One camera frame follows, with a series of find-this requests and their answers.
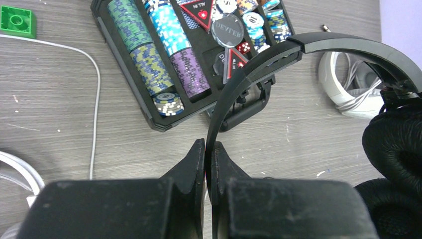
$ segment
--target poker chip case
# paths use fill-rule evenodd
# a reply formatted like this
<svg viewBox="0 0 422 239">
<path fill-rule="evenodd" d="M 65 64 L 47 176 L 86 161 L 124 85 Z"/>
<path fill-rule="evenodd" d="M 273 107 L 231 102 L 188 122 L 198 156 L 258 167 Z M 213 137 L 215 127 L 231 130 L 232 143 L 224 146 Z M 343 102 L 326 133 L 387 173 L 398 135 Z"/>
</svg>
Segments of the poker chip case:
<svg viewBox="0 0 422 239">
<path fill-rule="evenodd" d="M 196 114 L 211 109 L 216 104 L 216 101 L 219 98 L 222 89 L 224 88 L 222 76 L 216 74 L 213 69 L 216 56 L 225 50 L 224 47 L 220 46 L 215 41 L 211 33 L 205 31 L 203 28 L 198 27 L 195 29 L 190 29 L 185 21 L 186 16 L 184 17 L 184 14 L 186 15 L 186 13 L 183 13 L 183 10 L 177 4 L 176 0 L 169 0 L 171 6 L 173 7 L 174 13 L 177 16 L 180 25 L 191 44 L 191 54 L 196 56 L 196 64 L 198 64 L 198 67 L 200 67 L 200 69 L 202 70 L 203 75 L 206 78 L 206 83 L 208 83 L 206 84 L 208 85 L 207 88 L 204 88 L 204 90 L 201 90 L 198 94 L 189 94 L 189 91 L 187 91 L 186 88 L 184 88 L 184 85 L 182 85 L 180 77 L 181 72 L 176 72 L 174 64 L 172 64 L 174 57 L 172 58 L 169 55 L 168 48 L 166 48 L 162 43 L 162 40 L 160 40 L 160 36 L 156 30 L 157 25 L 154 25 L 152 18 L 150 18 L 150 16 L 148 15 L 144 3 L 141 0 L 131 0 L 139 11 L 139 14 L 145 24 L 144 27 L 149 32 L 149 36 L 144 37 L 144 39 L 148 39 L 149 43 L 141 46 L 132 47 L 126 43 L 126 39 L 123 39 L 121 37 L 118 27 L 116 26 L 113 17 L 110 15 L 110 11 L 107 6 L 111 1 L 112 0 L 93 0 L 91 4 L 93 17 L 95 18 L 96 24 L 100 32 L 102 33 L 106 43 L 111 49 L 117 63 L 119 64 L 129 86 L 131 87 L 132 92 L 134 93 L 135 98 L 138 101 L 142 113 L 146 118 L 149 126 L 154 130 L 164 132 L 171 129 L 172 127 L 177 126 L 179 123 L 187 120 L 188 118 Z M 290 28 L 290 32 L 291 34 L 294 34 L 293 26 L 289 20 L 289 17 L 287 15 L 286 9 L 282 1 L 280 1 L 280 4 L 276 7 L 276 9 L 283 9 L 287 25 Z M 260 5 L 253 12 L 265 16 L 265 13 Z M 242 19 L 238 10 L 236 10 L 234 15 L 236 15 L 239 19 Z M 265 22 L 263 30 L 266 37 L 266 43 L 270 46 L 277 44 L 276 40 L 272 35 L 270 25 L 265 17 L 264 21 Z M 249 43 L 249 45 L 253 46 L 251 38 L 249 37 L 249 34 L 246 29 L 247 27 L 244 25 L 243 41 L 246 41 L 247 43 Z M 144 53 L 139 54 L 135 59 L 134 54 L 136 53 L 136 51 L 143 51 Z M 139 67 L 137 67 L 137 63 L 138 61 L 147 61 L 148 52 L 151 51 L 157 51 L 157 53 L 161 57 L 163 67 L 166 71 L 160 71 L 158 73 L 154 72 L 157 78 L 154 81 L 166 85 L 165 87 L 167 88 L 163 90 L 162 93 L 177 93 L 180 97 L 181 102 L 183 102 L 182 107 L 184 106 L 184 110 L 177 115 L 166 116 L 160 114 L 157 111 L 157 106 L 156 104 L 154 104 L 153 100 L 154 89 L 151 86 L 147 87 L 145 79 L 143 79 L 140 75 L 140 69 Z M 251 47 L 250 51 L 244 56 L 247 59 L 251 59 L 257 54 L 258 53 L 254 49 L 254 47 Z M 273 63 L 271 69 L 280 68 L 287 62 L 300 61 L 301 58 L 301 53 L 292 54 Z M 235 117 L 236 125 L 251 117 L 252 115 L 258 113 L 266 106 L 271 90 L 271 85 L 275 83 L 274 75 L 269 75 L 269 72 L 265 71 L 260 72 L 260 74 L 256 75 L 253 80 L 259 80 L 260 83 L 258 87 L 260 88 L 260 90 L 266 90 L 266 93 L 261 94 L 261 98 L 257 101 L 265 101 L 265 103 L 259 104 L 258 107 L 257 104 L 254 104 L 254 106 L 251 106 L 249 108 L 243 107 L 241 109 L 241 111 L 243 112 L 240 112 L 240 114 L 243 113 L 242 116 L 240 116 L 239 114 L 235 116 L 234 113 L 229 113 L 227 117 Z"/>
</svg>

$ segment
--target black box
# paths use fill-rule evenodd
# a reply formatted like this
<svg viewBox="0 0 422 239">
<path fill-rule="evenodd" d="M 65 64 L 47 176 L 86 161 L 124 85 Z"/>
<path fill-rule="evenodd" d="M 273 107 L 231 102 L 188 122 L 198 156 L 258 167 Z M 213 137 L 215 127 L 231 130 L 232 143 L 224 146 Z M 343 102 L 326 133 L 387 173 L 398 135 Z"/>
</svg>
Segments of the black box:
<svg viewBox="0 0 422 239">
<path fill-rule="evenodd" d="M 127 82 L 129 83 L 136 97 L 136 100 L 141 106 L 143 115 L 145 116 L 145 119 L 147 120 L 149 126 L 152 129 L 155 129 L 157 131 L 164 132 L 171 129 L 172 127 L 177 126 L 179 123 L 187 120 L 188 118 L 215 106 L 216 101 L 219 98 L 219 95 L 224 87 L 224 84 L 222 83 L 222 77 L 215 74 L 212 66 L 214 64 L 216 55 L 224 51 L 224 48 L 217 44 L 217 42 L 213 39 L 212 35 L 208 34 L 202 28 L 189 29 L 189 27 L 187 26 L 185 22 L 185 19 L 183 18 L 182 9 L 176 3 L 176 0 L 170 0 L 173 6 L 173 9 L 177 17 L 179 18 L 182 28 L 185 31 L 185 34 L 192 45 L 192 49 L 211 87 L 209 90 L 199 94 L 198 96 L 195 96 L 189 99 L 185 93 L 185 90 L 182 87 L 182 84 L 180 83 L 178 76 L 176 75 L 173 65 L 171 64 L 170 59 L 166 53 L 166 50 L 162 42 L 160 41 L 160 38 L 154 28 L 154 25 L 151 22 L 145 10 L 144 4 L 142 3 L 141 0 L 134 1 L 145 22 L 147 29 L 149 30 L 149 33 L 154 41 L 154 44 L 156 45 L 157 50 L 160 53 L 160 56 L 170 74 L 170 77 L 173 79 L 174 86 L 170 87 L 169 89 L 179 93 L 181 100 L 185 106 L 185 109 L 182 113 L 175 116 L 164 117 L 158 113 L 151 99 L 151 96 L 149 95 L 144 85 L 144 82 L 142 81 L 141 76 L 136 70 L 136 67 L 123 43 L 123 40 L 120 37 L 119 32 L 117 31 L 117 28 L 107 11 L 107 5 L 108 3 L 110 3 L 110 1 L 111 0 L 93 0 L 91 4 L 91 10 L 97 22 L 98 28 L 100 29 L 105 41 L 108 43 L 123 74 L 125 75 Z M 276 7 L 276 9 L 284 10 L 284 15 L 286 17 L 290 31 L 292 34 L 295 34 L 293 30 L 293 26 L 290 22 L 290 19 L 287 15 L 287 11 L 285 10 L 283 3 L 281 2 Z M 254 10 L 254 12 L 259 13 L 264 18 L 265 23 L 264 23 L 263 28 L 264 28 L 264 33 L 267 38 L 267 44 L 270 46 L 276 44 L 273 38 L 271 29 L 270 29 L 270 25 L 268 24 L 268 21 L 265 17 L 262 7 L 259 6 L 257 9 Z M 235 15 L 237 15 L 239 19 L 241 19 L 241 16 L 238 11 L 235 12 Z M 249 44 L 252 46 L 251 39 L 246 31 L 246 27 L 245 27 L 244 40 L 249 42 Z M 247 53 L 245 56 L 246 58 L 251 59 L 253 56 L 256 56 L 257 54 L 258 53 L 256 52 L 256 50 L 253 47 L 251 47 L 251 51 Z M 292 62 L 295 60 L 299 61 L 301 57 L 302 57 L 301 53 L 290 55 L 287 58 L 284 58 L 275 62 L 273 64 L 273 67 L 282 66 L 284 65 L 283 62 Z M 275 83 L 274 75 L 269 75 L 268 72 L 265 72 L 265 71 L 262 71 L 260 74 L 255 76 L 253 80 L 255 81 L 258 79 L 262 84 L 270 82 L 272 85 Z M 260 110 L 262 110 L 265 107 L 265 105 L 266 105 L 266 102 L 265 104 L 262 104 L 260 106 L 259 110 L 255 109 L 253 112 L 250 111 L 248 114 L 244 114 L 244 116 L 242 117 L 238 116 L 237 117 L 238 119 L 236 119 L 237 121 L 236 125 L 244 121 L 245 119 L 249 118 L 250 116 L 254 115 L 255 113 L 259 112 Z"/>
</svg>

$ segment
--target black headband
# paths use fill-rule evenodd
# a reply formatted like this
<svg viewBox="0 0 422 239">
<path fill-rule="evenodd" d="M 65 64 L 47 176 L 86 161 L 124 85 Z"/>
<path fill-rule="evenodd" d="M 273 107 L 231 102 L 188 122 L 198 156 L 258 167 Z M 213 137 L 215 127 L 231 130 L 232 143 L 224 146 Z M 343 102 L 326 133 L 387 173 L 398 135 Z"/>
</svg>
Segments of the black headband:
<svg viewBox="0 0 422 239">
<path fill-rule="evenodd" d="M 226 84 L 217 101 L 208 128 L 206 161 L 211 158 L 215 141 L 222 122 L 237 97 L 252 84 L 253 76 L 267 68 L 272 75 L 283 67 L 272 69 L 271 63 L 293 53 L 313 53 L 319 51 L 337 51 L 351 53 L 364 58 L 367 64 L 377 73 L 383 84 L 406 92 L 422 92 L 422 71 L 405 54 L 380 42 L 357 36 L 311 32 L 289 37 L 286 41 L 274 45 L 239 68 Z"/>
</svg>

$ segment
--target red heart symbol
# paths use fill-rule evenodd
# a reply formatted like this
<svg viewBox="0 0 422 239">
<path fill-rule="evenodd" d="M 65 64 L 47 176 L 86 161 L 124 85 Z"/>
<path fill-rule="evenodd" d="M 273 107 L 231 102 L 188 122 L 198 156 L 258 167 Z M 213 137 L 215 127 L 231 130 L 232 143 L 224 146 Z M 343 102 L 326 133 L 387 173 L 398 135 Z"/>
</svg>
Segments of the red heart symbol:
<svg viewBox="0 0 422 239">
<path fill-rule="evenodd" d="M 208 12 L 205 10 L 201 10 L 200 12 L 198 12 L 198 16 L 202 19 L 206 19 L 208 16 Z"/>
</svg>

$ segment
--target white headset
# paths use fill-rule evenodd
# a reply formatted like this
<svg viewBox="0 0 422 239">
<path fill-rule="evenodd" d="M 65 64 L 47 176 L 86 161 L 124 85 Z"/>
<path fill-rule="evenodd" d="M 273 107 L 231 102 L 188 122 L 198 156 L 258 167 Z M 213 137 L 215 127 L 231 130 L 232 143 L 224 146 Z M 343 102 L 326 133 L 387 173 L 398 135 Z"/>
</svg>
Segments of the white headset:
<svg viewBox="0 0 422 239">
<path fill-rule="evenodd" d="M 381 80 L 363 62 L 351 65 L 350 57 L 346 54 L 349 72 L 348 79 L 342 86 L 335 75 L 339 54 L 340 52 L 326 52 L 322 56 L 318 69 L 322 87 L 343 115 L 359 119 L 372 119 L 378 115 L 384 104 L 380 90 L 376 88 L 381 84 Z M 353 81 L 359 89 L 347 91 L 346 89 Z"/>
<path fill-rule="evenodd" d="M 7 168 L 0 168 L 0 179 L 6 179 L 28 191 L 31 191 L 33 195 L 30 195 L 26 198 L 28 205 L 31 207 L 41 189 L 45 186 L 41 176 L 27 162 L 11 154 L 0 151 L 0 162 L 8 164 L 14 169 L 9 170 Z M 20 229 L 20 224 L 21 223 L 15 224 L 7 229 L 7 231 L 3 234 L 3 236 L 1 236 L 0 239 L 16 238 Z"/>
</svg>

